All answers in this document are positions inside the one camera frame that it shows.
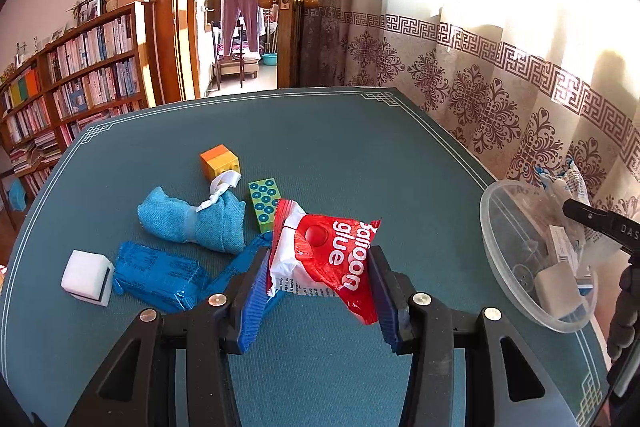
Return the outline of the grey gloved hand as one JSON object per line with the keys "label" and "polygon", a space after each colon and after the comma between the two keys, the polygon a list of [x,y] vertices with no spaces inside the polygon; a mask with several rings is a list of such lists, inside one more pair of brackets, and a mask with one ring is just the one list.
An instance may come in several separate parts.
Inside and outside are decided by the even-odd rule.
{"label": "grey gloved hand", "polygon": [[622,397],[639,370],[639,256],[630,258],[620,276],[620,295],[608,336],[612,366],[612,389]]}

